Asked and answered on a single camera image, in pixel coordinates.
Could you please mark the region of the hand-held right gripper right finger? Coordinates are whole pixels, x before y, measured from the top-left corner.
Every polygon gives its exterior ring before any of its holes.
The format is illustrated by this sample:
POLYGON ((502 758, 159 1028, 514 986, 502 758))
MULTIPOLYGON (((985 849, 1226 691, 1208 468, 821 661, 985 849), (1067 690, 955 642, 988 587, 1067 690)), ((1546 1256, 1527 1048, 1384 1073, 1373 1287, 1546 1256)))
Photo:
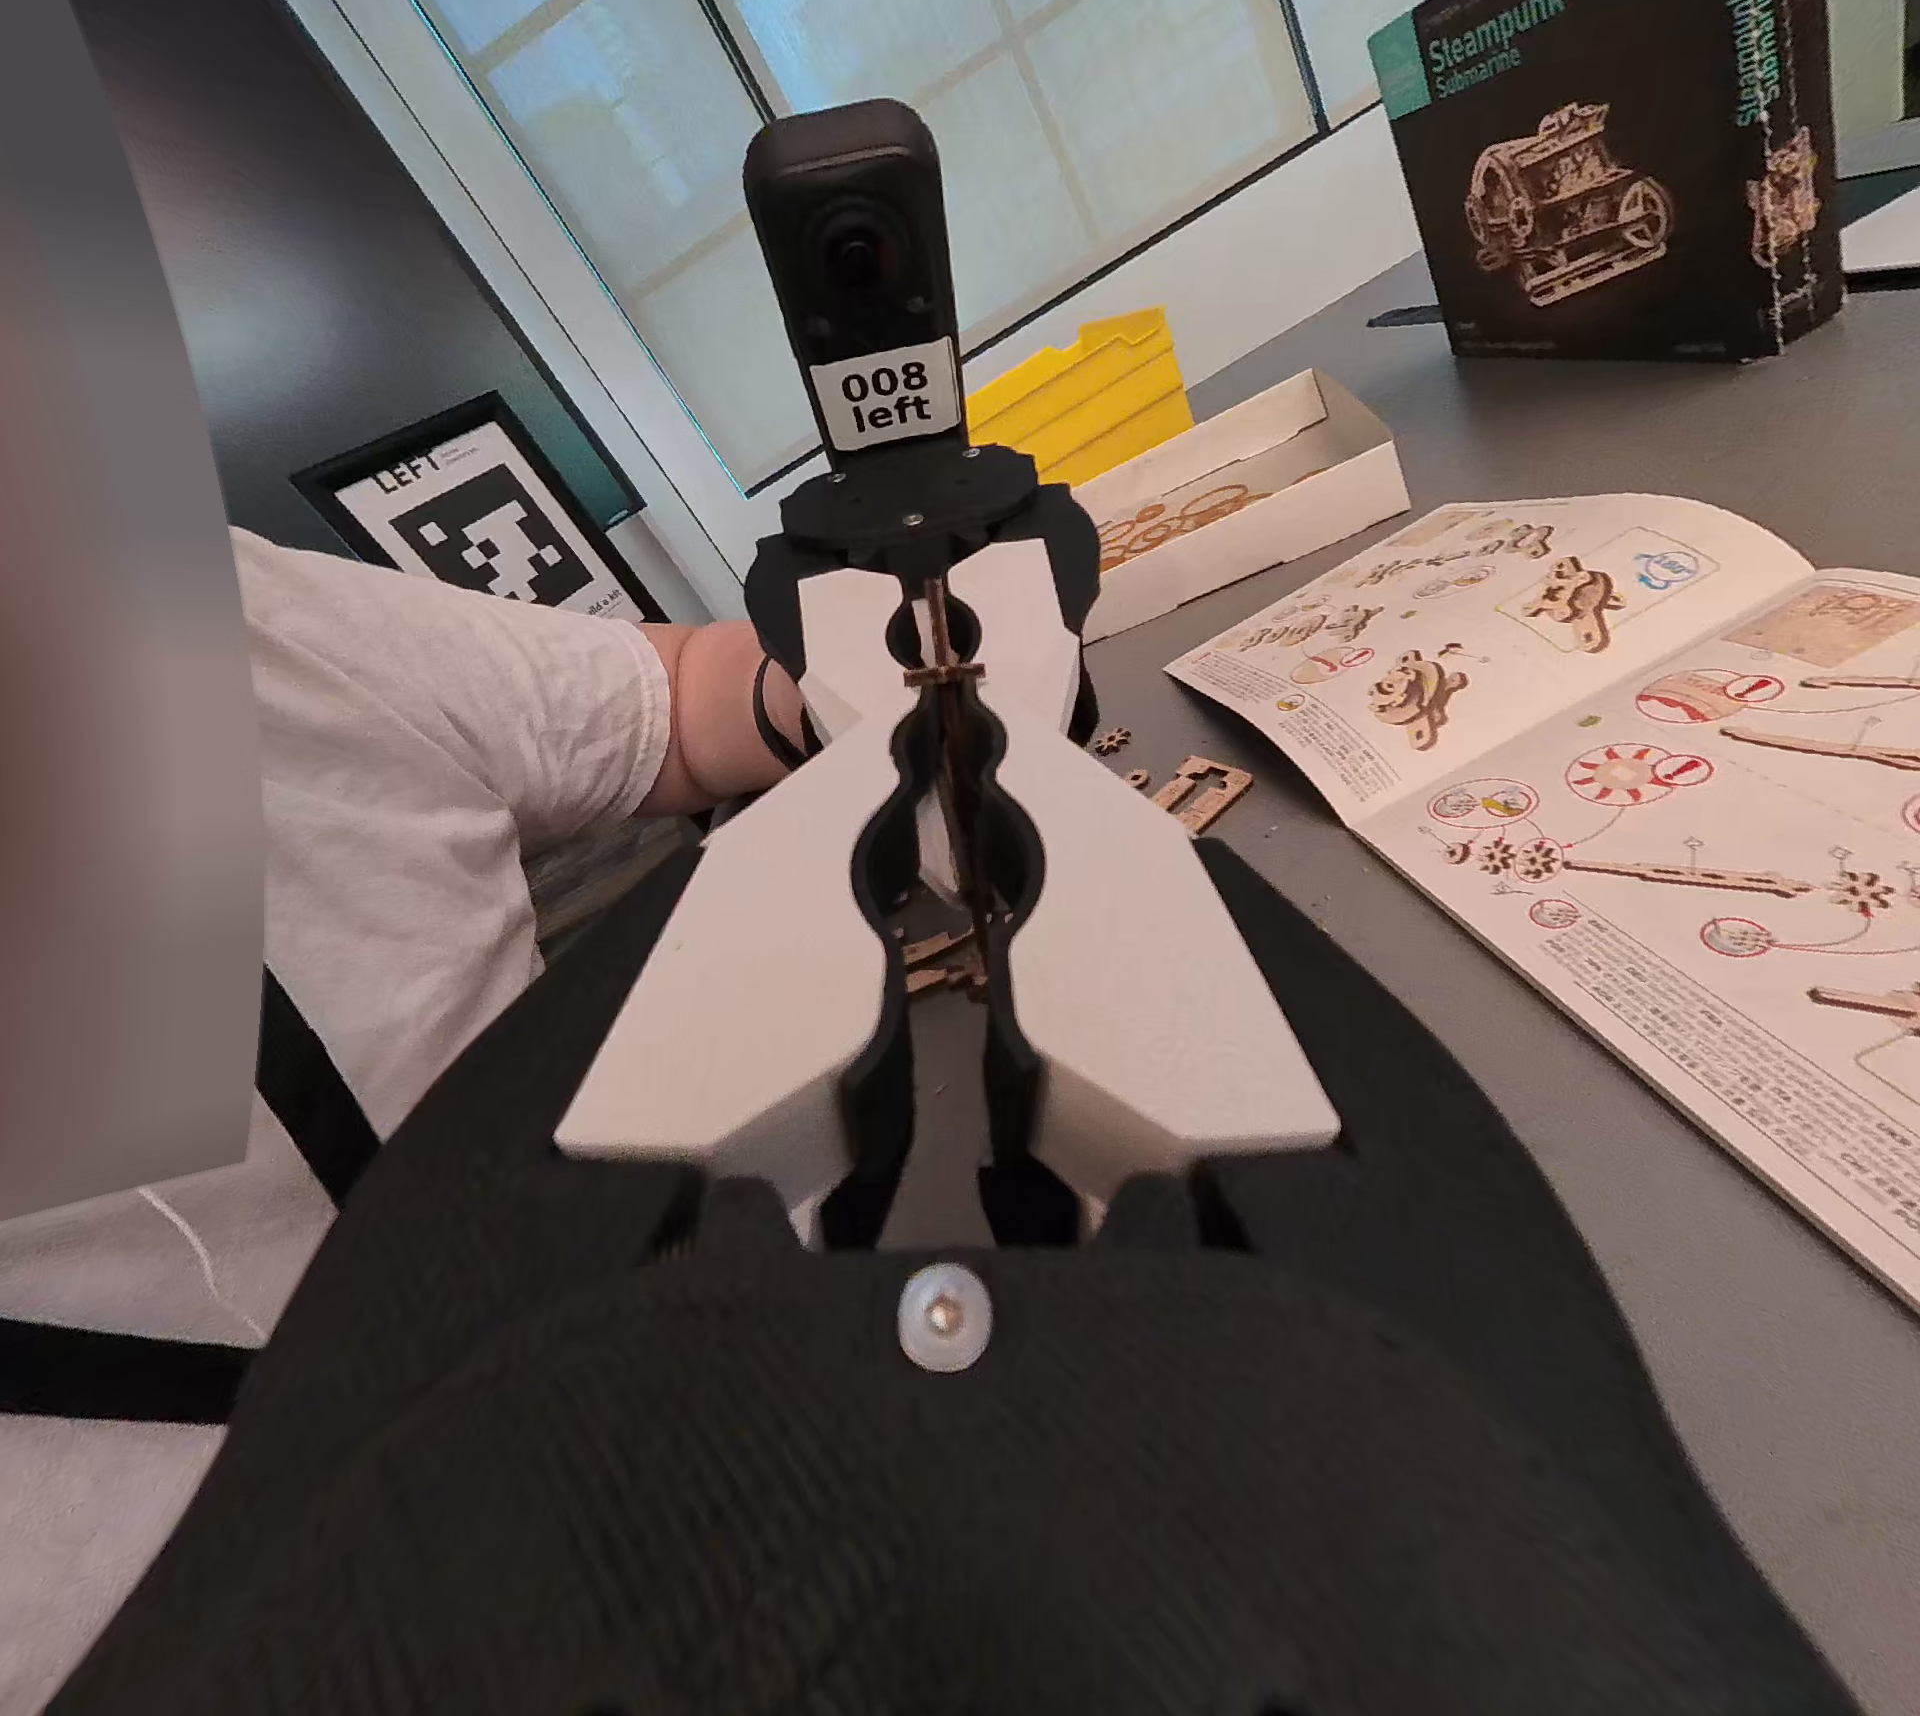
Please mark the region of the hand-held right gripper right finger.
POLYGON ((1138 1175, 1332 1147, 1341 1118, 1203 846, 985 675, 948 722, 987 983, 976 1191, 997 1243, 1074 1243, 1138 1175))

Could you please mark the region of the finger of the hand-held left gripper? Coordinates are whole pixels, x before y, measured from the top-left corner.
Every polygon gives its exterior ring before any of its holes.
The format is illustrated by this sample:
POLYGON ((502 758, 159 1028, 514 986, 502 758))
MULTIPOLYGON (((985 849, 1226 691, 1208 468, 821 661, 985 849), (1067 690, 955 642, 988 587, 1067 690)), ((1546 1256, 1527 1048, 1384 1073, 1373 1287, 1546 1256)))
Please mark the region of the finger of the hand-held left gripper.
POLYGON ((959 561, 948 598, 973 614, 981 673, 966 684, 961 723, 970 740, 1013 703, 1068 743, 1082 693, 1084 648, 1065 620, 1044 541, 995 541, 959 561))
POLYGON ((832 570, 800 583, 799 686, 825 738, 799 774, 802 882, 855 913, 927 887, 964 901, 950 832, 948 716, 924 680, 924 604, 889 574, 832 570))

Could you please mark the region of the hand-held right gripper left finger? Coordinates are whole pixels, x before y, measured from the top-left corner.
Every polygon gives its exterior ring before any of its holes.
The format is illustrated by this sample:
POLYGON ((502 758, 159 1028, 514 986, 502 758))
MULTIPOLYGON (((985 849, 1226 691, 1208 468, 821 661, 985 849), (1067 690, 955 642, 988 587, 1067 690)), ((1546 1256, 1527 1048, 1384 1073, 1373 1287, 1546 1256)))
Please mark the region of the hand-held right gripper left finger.
POLYGON ((566 1105, 578 1159, 768 1181, 828 1248, 873 1248, 914 1134, 897 912, 920 883, 914 688, 711 836, 566 1105))

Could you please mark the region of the person's left forearm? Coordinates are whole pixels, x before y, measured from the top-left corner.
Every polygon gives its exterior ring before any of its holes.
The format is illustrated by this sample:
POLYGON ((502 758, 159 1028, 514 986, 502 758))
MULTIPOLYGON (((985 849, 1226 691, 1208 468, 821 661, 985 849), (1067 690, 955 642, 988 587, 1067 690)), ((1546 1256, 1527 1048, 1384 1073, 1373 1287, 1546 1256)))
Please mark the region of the person's left forearm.
POLYGON ((734 624, 490 598, 231 528, 260 777, 324 852, 464 859, 676 816, 728 789, 756 654, 734 624))

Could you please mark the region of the loose wooden model pieces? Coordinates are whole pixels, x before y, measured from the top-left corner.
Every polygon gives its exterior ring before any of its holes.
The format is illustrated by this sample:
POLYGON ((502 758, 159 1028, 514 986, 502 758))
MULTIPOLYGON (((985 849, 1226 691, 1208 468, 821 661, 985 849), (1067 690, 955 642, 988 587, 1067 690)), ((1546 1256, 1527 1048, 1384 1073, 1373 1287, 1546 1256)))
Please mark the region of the loose wooden model pieces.
POLYGON ((981 937, 973 926, 906 939, 900 960, 905 993, 910 1002, 942 990, 959 990, 978 1000, 991 982, 981 937))

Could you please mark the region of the dark model kit box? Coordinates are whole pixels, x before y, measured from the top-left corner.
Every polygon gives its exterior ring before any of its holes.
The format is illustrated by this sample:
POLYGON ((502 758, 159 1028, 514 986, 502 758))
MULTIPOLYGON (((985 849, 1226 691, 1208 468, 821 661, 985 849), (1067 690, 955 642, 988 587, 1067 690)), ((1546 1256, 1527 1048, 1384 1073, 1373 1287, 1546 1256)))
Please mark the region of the dark model kit box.
POLYGON ((1369 51, 1459 360, 1770 360, 1844 304, 1828 0, 1425 0, 1369 51))

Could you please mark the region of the person's left hand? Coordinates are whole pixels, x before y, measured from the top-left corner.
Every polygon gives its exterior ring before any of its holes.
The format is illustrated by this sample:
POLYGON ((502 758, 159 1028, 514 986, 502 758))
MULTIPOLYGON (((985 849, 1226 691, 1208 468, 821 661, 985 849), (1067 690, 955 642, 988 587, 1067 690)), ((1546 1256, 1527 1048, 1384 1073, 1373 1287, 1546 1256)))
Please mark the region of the person's left hand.
POLYGON ((823 747, 800 686, 748 622, 705 633, 709 774, 722 797, 759 794, 823 747))

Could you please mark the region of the wooden part sheets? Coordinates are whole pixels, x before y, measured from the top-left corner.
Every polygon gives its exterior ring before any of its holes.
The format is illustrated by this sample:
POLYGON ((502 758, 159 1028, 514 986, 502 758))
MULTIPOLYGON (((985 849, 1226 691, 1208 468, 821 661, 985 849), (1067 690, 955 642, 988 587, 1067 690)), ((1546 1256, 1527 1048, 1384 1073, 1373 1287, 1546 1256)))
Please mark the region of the wooden part sheets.
POLYGON ((1112 574, 1171 541, 1233 517, 1253 503, 1263 503, 1271 496, 1269 488, 1253 488, 1234 479, 1203 488, 1181 503, 1167 499, 1141 503, 1136 509, 1099 526, 1099 567, 1104 576, 1112 574))

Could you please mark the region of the yellow plastic bin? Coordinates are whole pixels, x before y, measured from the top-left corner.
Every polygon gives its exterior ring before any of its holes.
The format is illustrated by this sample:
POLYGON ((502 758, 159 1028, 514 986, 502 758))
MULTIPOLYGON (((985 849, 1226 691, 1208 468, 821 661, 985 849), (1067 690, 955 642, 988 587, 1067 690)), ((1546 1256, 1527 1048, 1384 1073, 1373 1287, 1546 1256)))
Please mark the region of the yellow plastic bin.
POLYGON ((1190 425, 1187 385, 1177 368, 1146 364, 1128 371, 1071 365, 1056 373, 1013 369, 969 395, 976 443, 998 443, 1037 459, 1068 455, 1145 418, 1190 425))
POLYGON ((1044 410, 1032 395, 978 423, 975 435, 985 445, 1026 455, 1040 482, 1078 488, 1193 425, 1189 393, 1175 388, 1153 399, 1104 393, 1056 410, 1044 410))
POLYGON ((1035 354, 1016 362, 991 381, 975 385, 969 398, 983 385, 995 383, 1008 371, 1023 368, 1035 368, 1042 376, 1056 373, 1072 365, 1091 365, 1111 373, 1127 373, 1146 364, 1165 364, 1167 368, 1175 368, 1178 380, 1187 385, 1168 315, 1165 307, 1159 306, 1087 321, 1071 339, 1044 343, 1035 354))

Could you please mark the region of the white cardboard tray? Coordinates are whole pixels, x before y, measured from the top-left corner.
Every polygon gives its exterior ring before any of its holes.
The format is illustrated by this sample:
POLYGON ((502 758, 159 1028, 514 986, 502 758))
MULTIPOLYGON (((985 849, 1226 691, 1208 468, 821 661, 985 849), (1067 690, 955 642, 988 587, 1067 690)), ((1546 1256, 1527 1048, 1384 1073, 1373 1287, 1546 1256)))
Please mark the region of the white cardboard tray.
POLYGON ((1087 643, 1341 543, 1410 506, 1395 434, 1320 369, 1275 383, 1072 493, 1099 529, 1141 503, 1184 503, 1233 482, 1271 498, 1101 571, 1087 643))

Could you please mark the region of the black framed marker sign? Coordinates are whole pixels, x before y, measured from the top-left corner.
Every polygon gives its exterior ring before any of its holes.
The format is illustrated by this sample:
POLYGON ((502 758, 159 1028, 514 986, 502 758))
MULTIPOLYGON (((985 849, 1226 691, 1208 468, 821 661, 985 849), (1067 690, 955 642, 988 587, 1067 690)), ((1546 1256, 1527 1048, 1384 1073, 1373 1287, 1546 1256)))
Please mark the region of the black framed marker sign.
POLYGON ((590 618, 667 618, 494 390, 311 463, 293 486, 361 560, 590 618))

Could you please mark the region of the printed instruction booklet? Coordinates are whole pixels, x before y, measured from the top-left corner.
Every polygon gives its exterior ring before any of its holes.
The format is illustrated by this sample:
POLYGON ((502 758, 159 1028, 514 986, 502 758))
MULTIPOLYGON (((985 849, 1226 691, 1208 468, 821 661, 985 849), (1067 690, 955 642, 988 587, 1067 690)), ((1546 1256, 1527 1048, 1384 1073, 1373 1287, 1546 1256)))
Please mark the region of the printed instruction booklet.
POLYGON ((1917 1308, 1915 576, 1453 501, 1165 672, 1917 1308))

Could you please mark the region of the rectangular wooden frame piece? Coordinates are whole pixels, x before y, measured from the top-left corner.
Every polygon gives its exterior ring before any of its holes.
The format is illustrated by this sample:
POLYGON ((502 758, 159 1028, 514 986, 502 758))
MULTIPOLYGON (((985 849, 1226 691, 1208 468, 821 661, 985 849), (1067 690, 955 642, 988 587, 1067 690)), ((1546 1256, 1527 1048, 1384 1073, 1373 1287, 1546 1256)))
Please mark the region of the rectangular wooden frame piece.
POLYGON ((1199 839, 1254 787, 1247 768, 1189 755, 1150 791, 1150 800, 1199 839))

